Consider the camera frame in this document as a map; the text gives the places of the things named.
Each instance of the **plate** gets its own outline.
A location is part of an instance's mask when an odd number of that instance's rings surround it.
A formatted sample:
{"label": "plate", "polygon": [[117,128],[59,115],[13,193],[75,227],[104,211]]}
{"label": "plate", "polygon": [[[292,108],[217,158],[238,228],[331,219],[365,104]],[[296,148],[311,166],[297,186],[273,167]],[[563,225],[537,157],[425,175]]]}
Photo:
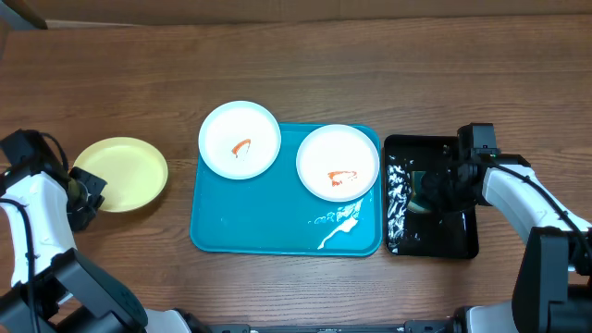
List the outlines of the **plate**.
{"label": "plate", "polygon": [[134,138],[110,138],[86,148],[74,162],[107,182],[99,208],[127,212],[151,202],[165,188],[167,161],[150,143]]}
{"label": "plate", "polygon": [[372,188],[380,161],[372,141],[346,125],[327,125],[310,133],[296,155],[302,184],[331,202],[359,198]]}
{"label": "plate", "polygon": [[262,174],[276,160],[281,134],[276,119],[259,104],[235,101],[217,107],[202,124],[203,161],[227,179]]}

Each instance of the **blue tray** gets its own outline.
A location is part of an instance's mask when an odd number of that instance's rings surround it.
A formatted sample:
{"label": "blue tray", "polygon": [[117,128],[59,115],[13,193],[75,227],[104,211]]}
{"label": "blue tray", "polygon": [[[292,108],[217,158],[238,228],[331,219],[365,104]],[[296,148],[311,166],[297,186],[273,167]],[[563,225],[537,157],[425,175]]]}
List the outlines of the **blue tray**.
{"label": "blue tray", "polygon": [[[380,173],[370,191],[347,203],[317,198],[298,177],[298,148],[310,132],[322,126],[279,124],[281,148],[277,159],[252,179],[220,177],[200,155],[190,226],[195,246],[215,253],[374,253],[382,241]],[[366,126],[354,127],[366,134],[380,153],[376,133]]]}

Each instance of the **wooden table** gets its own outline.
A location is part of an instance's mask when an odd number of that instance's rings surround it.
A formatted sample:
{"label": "wooden table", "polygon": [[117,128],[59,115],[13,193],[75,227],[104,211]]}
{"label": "wooden table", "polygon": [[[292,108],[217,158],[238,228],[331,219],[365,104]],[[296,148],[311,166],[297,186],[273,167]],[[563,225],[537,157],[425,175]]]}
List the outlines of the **wooden table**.
{"label": "wooden table", "polygon": [[[227,101],[279,121],[454,135],[493,122],[574,212],[592,218],[592,17],[445,18],[12,32],[0,63],[0,136],[53,133],[71,160],[113,136],[146,140],[170,169],[148,210],[100,214],[80,250],[144,306],[206,323],[378,324],[508,300],[524,246],[477,211],[472,261],[210,254],[189,239],[198,130]],[[0,221],[0,291],[13,269]]]}

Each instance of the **yellow plate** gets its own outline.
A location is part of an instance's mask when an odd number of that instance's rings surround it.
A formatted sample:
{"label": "yellow plate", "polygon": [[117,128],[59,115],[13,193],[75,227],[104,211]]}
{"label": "yellow plate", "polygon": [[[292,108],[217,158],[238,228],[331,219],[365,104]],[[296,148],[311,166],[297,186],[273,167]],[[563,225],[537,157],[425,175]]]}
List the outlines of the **yellow plate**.
{"label": "yellow plate", "polygon": [[151,202],[165,188],[167,161],[150,143],[133,138],[111,138],[86,148],[74,162],[107,186],[100,210],[127,212]]}

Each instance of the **black cable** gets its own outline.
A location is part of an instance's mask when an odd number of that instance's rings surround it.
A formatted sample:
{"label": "black cable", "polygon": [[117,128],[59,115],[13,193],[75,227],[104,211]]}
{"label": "black cable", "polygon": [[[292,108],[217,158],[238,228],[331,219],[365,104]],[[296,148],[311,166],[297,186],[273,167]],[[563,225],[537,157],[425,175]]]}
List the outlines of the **black cable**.
{"label": "black cable", "polygon": [[66,153],[62,149],[62,146],[59,145],[59,142],[51,134],[49,134],[49,133],[41,133],[41,135],[44,136],[45,138],[48,138],[49,140],[51,140],[51,141],[53,141],[55,143],[55,146],[57,147],[57,150],[59,151],[59,156],[62,159],[62,166],[64,167],[64,169],[66,170],[66,172],[68,172],[68,170],[69,170],[69,167],[68,167],[68,157],[66,156]]}
{"label": "black cable", "polygon": [[22,220],[25,224],[25,238],[27,239],[26,256],[27,261],[29,262],[29,290],[27,292],[29,296],[29,310],[31,314],[31,324],[33,326],[33,332],[40,333],[41,330],[39,328],[39,317],[37,316],[37,308],[35,302],[35,252],[33,251],[33,235],[31,231],[31,222],[29,221],[29,216],[27,215],[25,206],[21,203],[17,203],[16,201],[10,199],[0,198],[0,204],[12,204],[13,206],[17,207],[18,211],[22,215]]}
{"label": "black cable", "polygon": [[543,197],[543,199],[545,199],[545,201],[547,203],[549,203],[551,208],[553,208],[553,210],[555,210],[555,212],[559,215],[559,217],[563,221],[565,221],[565,223],[573,231],[573,233],[575,234],[575,237],[577,238],[578,242],[580,243],[580,246],[582,248],[581,250],[583,252],[587,253],[587,255],[588,255],[588,262],[589,262],[588,263],[588,265],[589,265],[588,270],[592,270],[592,249],[590,249],[590,245],[588,244],[586,237],[584,236],[584,233],[582,233],[580,228],[575,225],[575,223],[572,221],[572,219],[570,217],[567,216],[567,211],[563,211],[561,209],[561,207],[559,207],[557,202],[555,202],[555,200],[553,200],[553,198],[549,195],[549,193],[547,191],[545,191],[545,189],[543,189],[538,184],[536,184],[534,181],[532,181],[530,179],[530,177],[523,176],[510,168],[507,168],[505,166],[501,166],[496,163],[465,162],[465,164],[475,164],[475,165],[479,165],[481,167],[494,167],[498,170],[501,170],[501,171],[511,174],[512,176],[518,178],[519,180],[525,182],[526,184],[530,185],[533,189],[535,189]]}

